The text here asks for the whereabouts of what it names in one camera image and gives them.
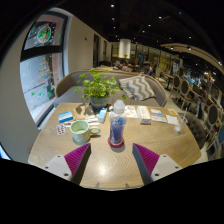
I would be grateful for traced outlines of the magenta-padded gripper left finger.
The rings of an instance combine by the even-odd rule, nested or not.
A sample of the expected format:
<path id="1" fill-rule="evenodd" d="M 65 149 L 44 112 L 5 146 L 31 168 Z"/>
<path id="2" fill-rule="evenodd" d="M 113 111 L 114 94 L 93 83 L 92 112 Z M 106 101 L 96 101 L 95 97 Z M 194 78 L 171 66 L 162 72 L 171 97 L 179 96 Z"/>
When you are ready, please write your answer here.
<path id="1" fill-rule="evenodd" d="M 58 154 L 54 156 L 47 164 L 43 166 L 43 169 L 79 185 L 90 154 L 91 144 L 88 143 L 78 147 L 66 155 Z"/>

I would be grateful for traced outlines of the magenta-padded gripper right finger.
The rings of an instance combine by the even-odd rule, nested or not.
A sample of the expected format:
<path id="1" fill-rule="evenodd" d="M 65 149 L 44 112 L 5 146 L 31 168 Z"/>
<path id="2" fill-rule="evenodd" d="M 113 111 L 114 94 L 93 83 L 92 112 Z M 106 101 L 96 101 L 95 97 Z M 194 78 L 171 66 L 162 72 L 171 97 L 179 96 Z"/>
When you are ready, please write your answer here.
<path id="1" fill-rule="evenodd" d="M 167 154 L 158 155 L 136 143 L 133 144 L 132 153 L 145 185 L 182 169 L 182 167 Z"/>

